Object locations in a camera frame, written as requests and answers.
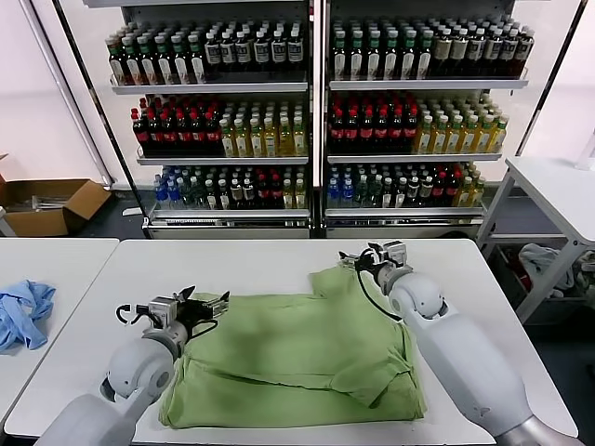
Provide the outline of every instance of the metal table leg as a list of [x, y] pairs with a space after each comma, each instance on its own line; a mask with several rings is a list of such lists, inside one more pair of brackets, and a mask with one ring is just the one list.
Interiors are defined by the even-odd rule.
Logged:
[[485, 242], [492, 233], [492, 227], [494, 226], [494, 223], [496, 223], [496, 217], [498, 215], [498, 212], [500, 211], [506, 199], [509, 197], [510, 191], [512, 190], [513, 186], [514, 178], [512, 177], [512, 174], [510, 173], [509, 169], [504, 178], [502, 179], [502, 184], [500, 184], [500, 187], [496, 192], [496, 196], [492, 201], [492, 205], [487, 211], [487, 215], [483, 219], [483, 223], [480, 226], [480, 230], [477, 233], [477, 246], [480, 248], [480, 250], [482, 250], [482, 254], [485, 259], [487, 259], [490, 256], [490, 253], [492, 252], [492, 249], [494, 247], [492, 244], [486, 247]]
[[523, 300], [517, 308], [517, 316], [521, 323], [527, 322], [533, 312], [549, 295], [549, 292], [554, 288], [558, 280], [566, 271], [573, 266], [573, 263], [578, 257], [587, 249], [584, 244], [576, 240], [569, 240], [568, 243], [560, 251], [560, 254], [549, 266], [546, 273], [541, 277], [541, 280], [534, 283], [531, 293]]

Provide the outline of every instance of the yellow bottle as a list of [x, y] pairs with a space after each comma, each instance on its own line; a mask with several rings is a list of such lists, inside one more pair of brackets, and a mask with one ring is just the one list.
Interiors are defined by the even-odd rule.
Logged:
[[274, 158], [279, 152], [277, 129], [272, 124], [272, 118], [264, 118], [264, 146], [268, 158]]
[[485, 153], [490, 138], [494, 133], [494, 115], [486, 114], [483, 118], [482, 128], [478, 132], [479, 137], [471, 145], [471, 153]]
[[502, 144], [504, 143], [504, 138], [507, 134], [506, 126], [508, 124], [509, 117], [506, 114], [502, 115], [497, 127], [494, 129], [494, 133], [492, 133], [490, 142], [487, 145], [488, 153], [500, 153], [500, 151], [502, 151]]
[[448, 125], [448, 116], [441, 114], [438, 118], [436, 131], [432, 133], [428, 153], [444, 153], [444, 142], [446, 141], [446, 126]]
[[453, 200], [454, 207], [465, 207], [467, 206], [467, 201], [469, 200], [469, 196], [473, 193], [473, 178], [465, 177], [463, 181], [463, 186], [458, 189], [458, 192], [455, 195], [455, 199]]
[[296, 156], [308, 156], [301, 116], [294, 118], [294, 146], [296, 148]]
[[458, 141], [461, 138], [463, 127], [463, 117], [460, 114], [455, 114], [453, 117], [453, 125], [446, 130], [446, 142], [444, 143], [444, 153], [455, 153]]
[[477, 116], [472, 114], [467, 120], [467, 125], [461, 132], [462, 138], [458, 139], [456, 153], [470, 153], [475, 138], [479, 137], [477, 134], [477, 119]]
[[260, 128], [260, 121], [258, 118], [250, 120], [250, 142], [252, 143], [252, 152], [255, 158], [264, 158], [266, 156], [264, 135], [262, 128]]

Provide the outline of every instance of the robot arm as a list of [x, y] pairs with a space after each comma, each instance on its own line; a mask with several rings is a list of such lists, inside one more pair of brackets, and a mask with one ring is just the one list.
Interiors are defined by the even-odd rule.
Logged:
[[583, 444], [533, 414], [521, 377], [477, 325], [443, 299], [432, 279], [407, 266], [404, 244], [370, 243], [360, 256], [339, 254], [358, 275], [362, 270], [374, 275], [399, 315], [396, 319], [402, 318], [415, 333], [419, 351], [458, 410], [489, 432], [496, 444]]
[[[122, 310], [134, 308], [136, 323], [146, 316], [152, 327], [141, 339], [122, 345], [112, 355], [98, 395], [73, 400], [54, 420], [37, 446], [127, 446], [136, 424], [156, 402], [174, 376], [174, 362], [186, 343], [217, 326], [216, 318], [229, 307], [229, 293], [208, 302], [189, 300], [194, 287], [173, 298], [157, 297], [149, 306], [121, 306], [116, 315], [124, 323]], [[211, 326], [198, 334], [202, 323]]]

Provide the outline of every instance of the white table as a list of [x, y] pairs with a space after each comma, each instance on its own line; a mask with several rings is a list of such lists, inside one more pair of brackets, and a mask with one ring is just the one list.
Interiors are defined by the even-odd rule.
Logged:
[[477, 235], [477, 244], [487, 258], [496, 243], [526, 243], [546, 234], [492, 234], [494, 223], [515, 182], [539, 206], [566, 237], [566, 245], [542, 279], [517, 308], [526, 322], [549, 295], [562, 275], [587, 249], [595, 247], [595, 172], [574, 168], [566, 160], [549, 158], [508, 158], [509, 171], [504, 176], [494, 201]]
[[47, 343], [36, 350], [16, 344], [0, 353], [0, 426], [118, 243], [0, 238], [0, 288], [25, 279], [56, 288], [52, 313], [38, 324]]
[[[444, 295], [485, 330], [522, 374], [529, 402], [550, 426], [577, 436], [573, 419], [475, 243], [406, 241], [410, 264], [434, 277]], [[121, 243], [9, 416], [6, 431], [36, 437], [78, 395], [95, 391], [116, 348], [141, 333], [124, 326], [114, 309], [147, 303], [188, 285], [237, 294], [301, 293], [307, 274], [333, 267], [337, 251], [360, 253], [362, 240], [127, 241]], [[257, 277], [268, 274], [267, 281]], [[489, 444], [468, 422], [420, 360], [429, 411], [415, 422], [385, 422], [287, 429], [193, 428], [173, 430], [157, 419], [159, 402], [137, 425], [137, 443], [247, 445]]]

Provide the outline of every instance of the bottle label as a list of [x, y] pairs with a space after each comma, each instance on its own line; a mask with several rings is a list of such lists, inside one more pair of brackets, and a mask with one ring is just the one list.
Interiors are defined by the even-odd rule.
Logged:
[[174, 84], [174, 76], [171, 75], [171, 68], [169, 67], [169, 60], [159, 59], [159, 68], [161, 74], [164, 76], [164, 82], [168, 85]]
[[208, 207], [211, 209], [211, 211], [216, 210], [217, 199], [213, 195], [209, 195], [208, 197], [206, 197], [206, 199], [208, 200]]
[[284, 195], [283, 196], [283, 205], [285, 209], [293, 209], [294, 207], [294, 199], [291, 195]]
[[395, 202], [394, 202], [394, 207], [395, 208], [402, 207], [404, 201], [405, 201], [405, 194], [404, 193], [398, 193], [397, 194], [397, 197], [395, 199]]
[[392, 79], [392, 76], [394, 75], [394, 66], [395, 66], [396, 62], [397, 62], [396, 54], [394, 54], [394, 53], [387, 54], [387, 57], [384, 59], [384, 75], [382, 76], [382, 78], [385, 81], [389, 81], [390, 79]]
[[186, 60], [182, 58], [176, 58], [176, 69], [178, 70], [179, 82], [187, 85], [190, 83], [190, 77], [188, 76], [188, 68], [186, 67]]
[[142, 68], [147, 75], [147, 81], [149, 81], [149, 85], [157, 85], [157, 74], [155, 73], [155, 69], [152, 66], [152, 60], [143, 59]]
[[357, 129], [356, 128], [346, 128], [344, 132], [345, 139], [350, 141], [354, 141], [357, 138]]
[[304, 145], [304, 136], [303, 135], [294, 135], [294, 144], [296, 146], [296, 155], [297, 156], [306, 156], [306, 146]]
[[262, 153], [262, 140], [260, 139], [260, 137], [251, 137], [250, 139], [252, 141], [252, 150], [254, 151], [254, 157], [262, 158], [264, 156]]
[[469, 40], [467, 44], [467, 59], [479, 60], [483, 56], [483, 50], [485, 49], [484, 40]]
[[455, 153], [456, 144], [458, 143], [458, 133], [451, 134], [446, 144], [446, 153]]
[[345, 71], [345, 55], [335, 55], [335, 79], [341, 81], [343, 79], [343, 72]]
[[434, 48], [434, 58], [438, 60], [447, 60], [452, 43], [452, 40], [438, 39], [436, 41], [436, 47]]
[[140, 73], [139, 64], [135, 60], [129, 59], [126, 61], [126, 65], [128, 65], [134, 85], [142, 85], [142, 74]]
[[371, 128], [360, 128], [360, 138], [368, 139], [372, 137]]
[[350, 79], [352, 81], [357, 81], [360, 79], [360, 70], [362, 69], [362, 55], [361, 54], [353, 54], [351, 55], [351, 64], [350, 64]]
[[417, 64], [417, 79], [425, 79], [428, 75], [428, 67], [430, 66], [430, 53], [422, 53], [419, 56], [419, 63]]
[[471, 148], [471, 144], [473, 143], [474, 139], [475, 139], [475, 134], [473, 134], [473, 133], [468, 133], [465, 136], [465, 139], [463, 139], [463, 145], [461, 147], [461, 151], [463, 153], [469, 152], [469, 149]]
[[118, 85], [125, 85], [126, 78], [124, 77], [124, 71], [120, 62], [118, 60], [110, 60], [110, 65], [112, 66], [113, 75]]
[[229, 209], [230, 208], [230, 197], [228, 197], [227, 195], [221, 195], [220, 199], [221, 199], [221, 207], [224, 210]]
[[267, 149], [267, 157], [274, 158], [275, 153], [275, 137], [264, 137], [264, 143]]
[[245, 158], [246, 156], [248, 156], [248, 153], [247, 153], [246, 147], [245, 147], [245, 138], [244, 137], [236, 138], [235, 145], [238, 146], [238, 155], [240, 156], [240, 158]]
[[428, 153], [428, 144], [430, 144], [430, 134], [424, 133], [419, 139], [419, 150], [420, 155]]
[[221, 58], [223, 63], [235, 63], [235, 45], [221, 44]]
[[192, 69], [194, 70], [194, 76], [196, 76], [196, 82], [199, 84], [203, 83], [205, 81], [203, 60], [201, 58], [192, 58]]
[[385, 193], [382, 195], [382, 207], [387, 208], [390, 206], [390, 199], [392, 195], [389, 193]]
[[411, 69], [413, 68], [414, 58], [414, 55], [411, 53], [407, 53], [403, 56], [403, 64], [401, 66], [402, 81], [409, 79], [409, 76], [411, 75]]
[[229, 138], [229, 137], [222, 138], [221, 143], [223, 143], [223, 150], [225, 151], [225, 157], [233, 158], [233, 143], [231, 142], [231, 138]]
[[304, 48], [301, 42], [289, 42], [289, 61], [301, 62], [304, 60]]
[[254, 53], [258, 63], [268, 63], [271, 58], [269, 44], [254, 44]]
[[462, 60], [465, 58], [467, 52], [467, 40], [455, 40], [453, 41], [453, 48], [450, 51], [450, 59]]
[[250, 63], [252, 61], [250, 57], [250, 44], [247, 42], [244, 44], [235, 44], [235, 53], [240, 63]]
[[376, 79], [376, 73], [378, 72], [378, 63], [380, 62], [380, 56], [378, 54], [371, 54], [368, 57], [368, 81]]
[[206, 61], [209, 65], [218, 65], [221, 63], [221, 50], [219, 45], [205, 45]]
[[275, 63], [283, 63], [287, 60], [287, 44], [285, 42], [273, 42], [272, 61]]

